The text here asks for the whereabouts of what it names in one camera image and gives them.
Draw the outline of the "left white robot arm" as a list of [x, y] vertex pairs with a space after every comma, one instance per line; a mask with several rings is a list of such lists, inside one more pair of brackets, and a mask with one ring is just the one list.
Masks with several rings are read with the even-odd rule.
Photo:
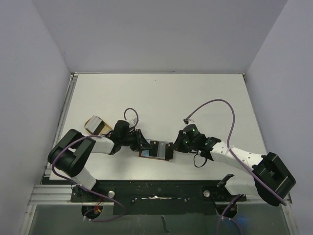
[[113, 155], [124, 146], [130, 147], [132, 151], [152, 148], [140, 129], [131, 127], [125, 120], [119, 120], [112, 131], [100, 136], [84, 136], [81, 132], [70, 129], [51, 150], [47, 160], [54, 170], [66, 174], [65, 179], [83, 187], [82, 195], [88, 201], [94, 201], [99, 197], [100, 189], [95, 186], [97, 180], [85, 168], [90, 154]]

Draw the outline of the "brown leather card holder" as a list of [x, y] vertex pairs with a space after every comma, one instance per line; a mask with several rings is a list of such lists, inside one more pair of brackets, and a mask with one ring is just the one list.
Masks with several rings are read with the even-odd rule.
[[162, 160], [162, 161], [170, 161], [171, 159], [173, 159], [174, 152], [170, 148], [173, 143], [167, 142], [167, 141], [158, 141], [158, 142], [159, 142], [159, 146], [158, 146], [157, 157], [149, 157], [149, 150], [140, 151], [138, 156], [142, 158]]

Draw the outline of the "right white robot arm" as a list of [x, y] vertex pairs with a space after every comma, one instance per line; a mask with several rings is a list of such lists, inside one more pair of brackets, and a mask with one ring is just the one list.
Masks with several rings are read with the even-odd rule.
[[284, 198], [296, 184], [295, 178], [277, 154], [255, 154], [228, 146], [218, 138], [206, 137], [195, 124], [179, 130], [173, 149], [181, 153], [199, 154], [206, 161], [221, 162], [252, 176], [251, 180], [246, 181], [232, 176], [220, 185], [218, 195], [223, 200], [239, 194], [255, 195], [277, 207], [284, 204]]

